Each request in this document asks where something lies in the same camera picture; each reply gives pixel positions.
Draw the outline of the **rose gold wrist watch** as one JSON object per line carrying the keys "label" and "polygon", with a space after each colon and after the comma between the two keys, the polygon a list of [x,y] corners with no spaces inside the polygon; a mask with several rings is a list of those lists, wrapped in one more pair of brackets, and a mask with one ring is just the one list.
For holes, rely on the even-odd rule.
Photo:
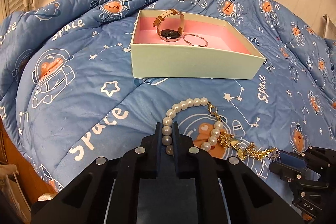
{"label": "rose gold wrist watch", "polygon": [[153,27],[161,40],[177,42],[184,34],[185,16],[176,9],[168,9],[155,18]]}

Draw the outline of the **mint box pink lining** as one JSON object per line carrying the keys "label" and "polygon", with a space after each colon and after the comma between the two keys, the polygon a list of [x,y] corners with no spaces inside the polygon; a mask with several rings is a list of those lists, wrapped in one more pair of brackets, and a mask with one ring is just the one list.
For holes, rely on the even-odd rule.
{"label": "mint box pink lining", "polygon": [[153,22],[163,10],[140,10],[131,38],[135,78],[251,80],[266,58],[226,20],[183,12],[185,29],[177,42],[159,38]]}

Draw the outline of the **blue space bear quilt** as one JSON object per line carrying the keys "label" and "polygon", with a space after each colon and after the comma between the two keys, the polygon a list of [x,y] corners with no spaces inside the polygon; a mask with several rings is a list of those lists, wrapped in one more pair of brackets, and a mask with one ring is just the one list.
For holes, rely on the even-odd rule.
{"label": "blue space bear quilt", "polygon": [[[266,58],[251,80],[135,78],[140,10],[226,20]],[[274,0],[56,0],[1,25],[1,119],[37,174],[62,190],[121,157],[157,122],[211,156],[335,149],[335,42]]]}

